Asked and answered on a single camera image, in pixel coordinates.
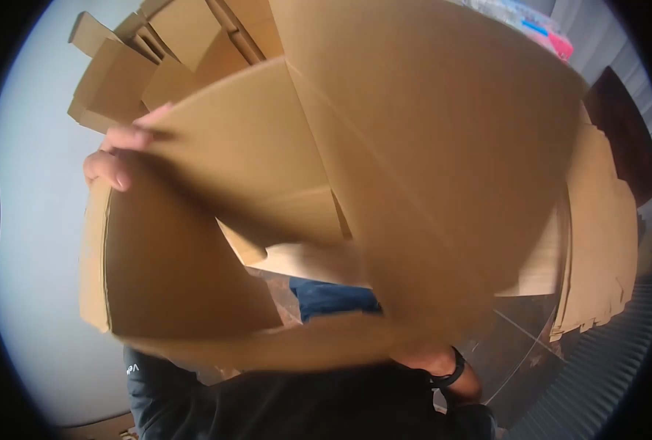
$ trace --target person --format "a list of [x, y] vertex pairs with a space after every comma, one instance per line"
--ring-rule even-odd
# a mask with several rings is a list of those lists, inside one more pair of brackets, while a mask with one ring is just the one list
[[[96, 179], [126, 191], [118, 152], [152, 142], [149, 126], [167, 104], [130, 127], [111, 128], [84, 160]], [[316, 315], [380, 312], [369, 289], [290, 280], [303, 322]], [[124, 348], [130, 409], [141, 439], [493, 439], [480, 381], [454, 347], [401, 353], [386, 362], [313, 373], [249, 371], [210, 386], [169, 360]], [[433, 390], [446, 398], [436, 411]]]

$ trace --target corrugated metal wall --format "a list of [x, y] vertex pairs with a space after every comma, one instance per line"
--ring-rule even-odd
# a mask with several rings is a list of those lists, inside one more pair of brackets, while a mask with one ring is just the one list
[[[572, 66], [593, 84], [606, 66], [622, 79], [652, 138], [652, 86], [634, 45], [603, 0], [521, 0], [550, 16], [568, 35], [574, 51]], [[638, 209], [652, 228], [652, 199]]]
[[592, 439], [629, 389], [652, 342], [652, 275], [624, 312], [583, 333], [554, 383], [506, 439]]

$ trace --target tiled floor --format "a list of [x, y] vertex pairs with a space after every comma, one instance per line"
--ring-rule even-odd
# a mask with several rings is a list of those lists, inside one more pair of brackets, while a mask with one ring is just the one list
[[[251, 273], [267, 281], [283, 322], [298, 323], [299, 306], [289, 291], [288, 278], [260, 270]], [[489, 331], [479, 340], [458, 346], [480, 377], [483, 401], [500, 427], [509, 429], [528, 411], [559, 374], [577, 343], [577, 330], [558, 342], [549, 342], [557, 305], [557, 294], [495, 298]], [[446, 406], [438, 393], [434, 403]]]

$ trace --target blue shorts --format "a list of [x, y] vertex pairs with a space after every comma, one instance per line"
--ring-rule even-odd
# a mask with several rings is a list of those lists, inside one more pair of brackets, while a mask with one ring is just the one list
[[301, 321], [338, 312], [382, 313], [373, 291], [365, 287], [333, 285], [313, 279], [289, 278], [289, 289], [299, 301]]

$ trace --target cardboard box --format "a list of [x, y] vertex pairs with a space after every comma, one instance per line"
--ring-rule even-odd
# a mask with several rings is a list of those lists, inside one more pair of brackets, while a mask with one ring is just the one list
[[[84, 319], [177, 362], [243, 369], [353, 365], [474, 334], [561, 194], [581, 79], [445, 1], [271, 6], [285, 58], [177, 104], [153, 127], [166, 136], [123, 157], [130, 190], [92, 185]], [[354, 247], [384, 315], [272, 330], [279, 314], [234, 249], [300, 242]]]
[[240, 51], [248, 63], [257, 64], [265, 60], [263, 52], [244, 29], [233, 32], [230, 34], [230, 38], [233, 41], [233, 45]]
[[247, 52], [249, 61], [255, 58], [262, 61], [285, 54], [268, 0], [226, 0], [225, 3], [219, 0], [218, 4], [228, 8], [226, 14], [237, 20], [236, 27], [240, 33], [237, 45], [243, 55]]
[[221, 32], [206, 0], [145, 0], [140, 11], [175, 57], [191, 71], [198, 68]]
[[551, 341], [603, 325], [624, 310], [637, 275], [637, 206], [617, 179], [609, 142], [582, 124], [568, 175], [571, 256]]
[[224, 30], [216, 34], [194, 71], [200, 85], [209, 85], [250, 66]]
[[159, 64], [166, 56], [174, 56], [152, 26], [137, 13], [128, 15], [114, 32], [121, 41], [155, 64]]
[[105, 40], [82, 76], [68, 110], [79, 124], [105, 133], [147, 113], [141, 95], [157, 66], [120, 41]]
[[285, 54], [282, 41], [279, 39], [278, 27], [271, 18], [265, 21], [245, 25], [245, 30], [255, 41], [266, 59]]
[[199, 88], [197, 76], [187, 66], [169, 56], [155, 69], [142, 94], [142, 101], [152, 111], [167, 102], [180, 102]]
[[245, 67], [248, 67], [248, 62], [238, 52], [228, 34], [221, 32], [204, 54], [196, 72], [191, 72], [171, 56], [166, 57], [145, 88], [142, 101], [149, 110], [166, 102], [177, 103], [201, 87]]
[[120, 41], [116, 34], [84, 11], [77, 15], [67, 42], [93, 58], [106, 39]]
[[206, 0], [206, 4], [226, 32], [232, 34], [238, 30], [239, 21], [224, 0]]

